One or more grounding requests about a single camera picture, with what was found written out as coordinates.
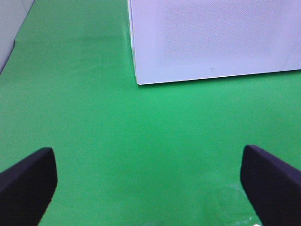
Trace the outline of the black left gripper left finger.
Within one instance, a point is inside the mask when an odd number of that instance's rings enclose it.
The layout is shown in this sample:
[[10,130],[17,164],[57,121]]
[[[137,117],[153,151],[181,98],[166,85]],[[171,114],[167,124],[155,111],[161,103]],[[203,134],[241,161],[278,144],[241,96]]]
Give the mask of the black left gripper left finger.
[[0,224],[37,226],[58,183],[54,150],[43,147],[0,174]]

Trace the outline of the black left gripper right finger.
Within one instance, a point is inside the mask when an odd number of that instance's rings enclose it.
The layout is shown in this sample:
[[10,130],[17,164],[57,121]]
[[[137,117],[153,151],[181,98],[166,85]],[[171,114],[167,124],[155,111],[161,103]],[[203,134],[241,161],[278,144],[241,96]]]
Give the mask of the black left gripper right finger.
[[264,226],[301,224],[301,172],[255,145],[246,145],[240,182]]

